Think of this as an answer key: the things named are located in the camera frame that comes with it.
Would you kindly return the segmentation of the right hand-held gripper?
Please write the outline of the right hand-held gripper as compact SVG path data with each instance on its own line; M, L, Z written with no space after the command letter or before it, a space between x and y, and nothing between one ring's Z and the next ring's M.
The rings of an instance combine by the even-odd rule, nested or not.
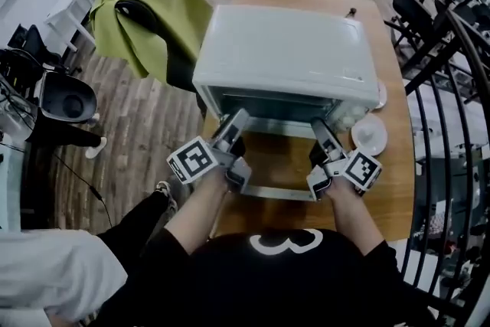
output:
M359 196L369 191L382 171L381 163L360 149L344 150L322 118L312 119L312 130L317 141L309 154L312 170L306 177L312 199L319 201L337 177L349 181Z

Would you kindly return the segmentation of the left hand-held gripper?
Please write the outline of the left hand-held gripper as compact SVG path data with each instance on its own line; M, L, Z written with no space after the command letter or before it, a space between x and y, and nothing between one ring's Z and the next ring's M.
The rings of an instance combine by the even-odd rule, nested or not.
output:
M233 153L250 119L250 114L239 108L228 116L230 124L221 126L217 135L208 141L196 136L173 152L167 163L183 185L191 184L213 168L222 168L225 179L239 191L243 191L252 174L251 167L242 156Z

